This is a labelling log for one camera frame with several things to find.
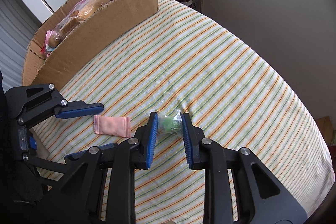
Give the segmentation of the pink sachet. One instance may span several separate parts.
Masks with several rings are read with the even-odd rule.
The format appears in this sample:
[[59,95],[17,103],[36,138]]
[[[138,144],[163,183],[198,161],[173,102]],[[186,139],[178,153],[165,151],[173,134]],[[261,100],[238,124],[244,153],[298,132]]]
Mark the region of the pink sachet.
[[129,117],[105,117],[94,115],[94,133],[121,138],[131,137],[131,119]]

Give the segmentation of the brown jelly cup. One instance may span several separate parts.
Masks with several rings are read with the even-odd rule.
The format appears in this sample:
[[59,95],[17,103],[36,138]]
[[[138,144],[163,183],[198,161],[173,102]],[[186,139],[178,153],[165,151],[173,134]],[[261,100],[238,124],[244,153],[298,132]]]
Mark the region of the brown jelly cup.
[[52,34],[49,37],[48,44],[51,48],[56,48],[61,42],[63,41],[63,38],[57,34]]

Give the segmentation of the clear green candy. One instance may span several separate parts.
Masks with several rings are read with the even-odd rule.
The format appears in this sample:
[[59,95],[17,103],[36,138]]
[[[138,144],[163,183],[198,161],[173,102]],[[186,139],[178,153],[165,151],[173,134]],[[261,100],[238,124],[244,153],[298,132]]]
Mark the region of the clear green candy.
[[158,112],[158,134],[182,136],[182,111],[175,109],[172,114]]

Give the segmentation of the bagged sliced bread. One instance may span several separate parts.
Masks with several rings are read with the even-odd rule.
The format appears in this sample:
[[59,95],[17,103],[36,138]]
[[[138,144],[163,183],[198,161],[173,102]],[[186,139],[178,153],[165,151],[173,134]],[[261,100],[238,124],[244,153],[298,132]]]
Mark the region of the bagged sliced bread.
[[60,36],[65,37],[76,26],[88,19],[96,10],[106,5],[110,0],[81,0],[68,15],[53,29]]

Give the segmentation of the white radiator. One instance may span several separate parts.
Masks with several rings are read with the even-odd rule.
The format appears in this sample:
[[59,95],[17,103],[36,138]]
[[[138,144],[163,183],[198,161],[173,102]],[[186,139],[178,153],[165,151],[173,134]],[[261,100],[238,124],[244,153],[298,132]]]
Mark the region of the white radiator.
[[22,0],[0,0],[1,73],[4,90],[20,86],[27,47],[41,22]]

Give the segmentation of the striped yellow tablecloth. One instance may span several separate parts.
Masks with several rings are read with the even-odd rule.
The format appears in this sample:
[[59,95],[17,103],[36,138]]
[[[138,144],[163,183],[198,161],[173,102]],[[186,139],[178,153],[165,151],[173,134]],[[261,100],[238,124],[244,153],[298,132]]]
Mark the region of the striped yellow tablecloth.
[[[60,93],[131,118],[180,109],[206,137],[249,148],[311,215],[335,178],[327,145],[305,105],[256,52],[205,15],[173,0],[112,42]],[[123,139],[97,135],[92,116],[50,119],[34,128],[49,160]],[[157,137],[149,170],[135,172],[136,223],[202,223],[204,172],[187,165],[183,140]]]

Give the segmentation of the brown cardboard box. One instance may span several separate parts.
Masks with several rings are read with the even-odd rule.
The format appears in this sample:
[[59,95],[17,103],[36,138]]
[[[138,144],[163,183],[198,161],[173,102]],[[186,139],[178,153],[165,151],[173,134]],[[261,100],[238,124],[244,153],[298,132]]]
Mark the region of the brown cardboard box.
[[41,50],[47,31],[56,27],[78,1],[66,1],[35,32],[23,65],[24,86],[53,83],[61,89],[110,43],[158,11],[158,0],[112,0],[79,23],[49,57],[44,57]]

